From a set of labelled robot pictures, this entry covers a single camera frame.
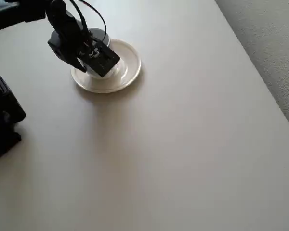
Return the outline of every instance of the white table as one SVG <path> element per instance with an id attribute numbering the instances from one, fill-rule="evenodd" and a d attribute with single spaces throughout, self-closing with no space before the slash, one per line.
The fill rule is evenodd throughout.
<path id="1" fill-rule="evenodd" d="M 0 231 L 289 231 L 289 124 L 214 1 L 91 3 L 143 73 L 84 92 L 46 20 L 0 31 L 27 112 L 0 159 Z"/>

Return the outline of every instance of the white saucer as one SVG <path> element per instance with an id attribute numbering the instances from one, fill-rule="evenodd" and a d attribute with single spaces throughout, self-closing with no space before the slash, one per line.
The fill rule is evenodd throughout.
<path id="1" fill-rule="evenodd" d="M 110 48 L 120 61 L 105 77 L 89 75 L 72 67 L 72 77 L 79 86 L 95 93 L 111 93 L 127 87 L 138 77 L 141 60 L 134 47 L 122 40 L 111 39 Z"/>

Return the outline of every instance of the textured wall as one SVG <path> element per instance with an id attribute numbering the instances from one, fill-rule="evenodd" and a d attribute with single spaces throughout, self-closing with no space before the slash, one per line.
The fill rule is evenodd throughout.
<path id="1" fill-rule="evenodd" d="M 216 0 L 289 121 L 289 0 Z"/>

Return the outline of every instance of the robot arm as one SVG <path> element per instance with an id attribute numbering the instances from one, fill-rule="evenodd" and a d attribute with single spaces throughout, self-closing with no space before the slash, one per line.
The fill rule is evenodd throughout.
<path id="1" fill-rule="evenodd" d="M 66 10 L 62 0 L 0 0 L 0 30 L 20 22 L 46 17 L 54 31 L 48 41 L 55 55 L 86 72 L 79 60 L 104 77 L 120 58 L 88 30 L 79 8 L 81 22 Z M 14 125 L 26 114 L 0 76 L 0 156 L 21 140 Z"/>
<path id="2" fill-rule="evenodd" d="M 81 13 L 80 22 L 66 10 L 62 0 L 0 0 L 0 30 L 20 22 L 43 19 L 45 15 L 54 28 L 48 44 L 64 62 L 86 72 L 80 59 L 104 77 L 120 60 L 88 30 Z"/>

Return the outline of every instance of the cable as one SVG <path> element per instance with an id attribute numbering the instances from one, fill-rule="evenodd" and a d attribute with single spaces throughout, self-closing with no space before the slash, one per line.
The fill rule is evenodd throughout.
<path id="1" fill-rule="evenodd" d="M 103 19 L 103 17 L 101 16 L 101 14 L 97 11 L 97 9 L 95 9 L 93 6 L 91 6 L 89 3 L 87 3 L 85 0 L 78 0 L 80 2 L 82 2 L 83 4 L 85 4 L 86 6 L 90 7 L 92 10 L 94 10 L 98 16 L 100 16 L 100 18 L 102 19 L 103 23 L 104 23 L 104 27 L 105 27 L 105 34 L 104 34 L 104 37 L 102 39 L 102 42 L 104 41 L 105 37 L 106 37 L 106 34 L 107 34 L 107 27 L 106 27 L 106 23 L 105 23 L 105 20 Z"/>
<path id="2" fill-rule="evenodd" d="M 82 23 L 82 27 L 83 29 L 85 30 L 85 33 L 87 34 L 88 36 L 88 41 L 89 41 L 89 46 L 91 48 L 91 50 L 93 51 L 93 45 L 92 45 L 92 42 L 91 42 L 91 36 L 90 36 L 90 33 L 89 33 L 89 30 L 88 30 L 88 27 L 87 27 L 87 23 L 86 23 L 86 20 L 85 18 L 83 17 L 78 5 L 75 3 L 74 0 L 69 0 L 72 5 L 75 7 L 76 11 L 78 12 L 79 16 L 80 16 L 80 20 L 81 20 L 81 23 Z"/>

